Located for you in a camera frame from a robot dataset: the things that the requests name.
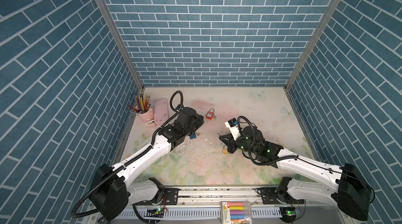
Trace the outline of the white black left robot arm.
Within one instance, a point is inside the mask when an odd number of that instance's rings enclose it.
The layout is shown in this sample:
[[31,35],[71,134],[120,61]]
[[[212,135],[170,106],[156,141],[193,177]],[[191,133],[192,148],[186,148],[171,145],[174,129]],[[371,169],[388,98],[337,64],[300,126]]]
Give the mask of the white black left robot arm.
[[116,218],[129,204],[151,201],[157,197],[162,185],[156,179],[135,185],[133,181],[204,123],[204,117],[189,107],[181,108],[172,116],[172,120],[172,124],[165,122],[154,132],[148,146],[112,166],[104,164],[95,172],[89,199],[107,221]]

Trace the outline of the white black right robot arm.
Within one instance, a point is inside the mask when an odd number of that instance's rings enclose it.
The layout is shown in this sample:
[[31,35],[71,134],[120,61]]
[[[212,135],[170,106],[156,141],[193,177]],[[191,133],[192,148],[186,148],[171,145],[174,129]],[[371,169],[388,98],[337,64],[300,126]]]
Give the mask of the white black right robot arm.
[[307,200],[337,206],[344,214],[367,221],[374,193],[359,169],[352,164],[331,165],[300,156],[281,145],[264,139],[256,127],[239,130],[219,137],[229,153],[241,150],[245,157],[262,166],[272,166],[310,179],[302,182],[283,177],[275,190],[281,204],[302,204]]

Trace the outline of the brass padlock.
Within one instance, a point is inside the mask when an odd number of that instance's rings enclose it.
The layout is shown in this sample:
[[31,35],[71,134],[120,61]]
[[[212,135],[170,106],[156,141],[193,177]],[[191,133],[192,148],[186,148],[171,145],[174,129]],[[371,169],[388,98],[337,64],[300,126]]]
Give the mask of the brass padlock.
[[224,154],[224,155],[227,155],[229,152],[228,152],[228,147],[227,146],[223,146],[223,149],[222,149],[222,154]]

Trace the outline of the red padlock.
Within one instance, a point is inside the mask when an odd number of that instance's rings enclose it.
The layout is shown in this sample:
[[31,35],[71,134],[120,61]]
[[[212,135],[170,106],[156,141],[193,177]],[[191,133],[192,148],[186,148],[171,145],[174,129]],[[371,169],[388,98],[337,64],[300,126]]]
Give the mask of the red padlock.
[[206,115],[206,119],[209,119],[209,120],[216,119],[216,116],[215,116],[215,109],[214,109],[214,108],[211,108],[211,109],[208,111],[208,113],[207,113],[207,115]]

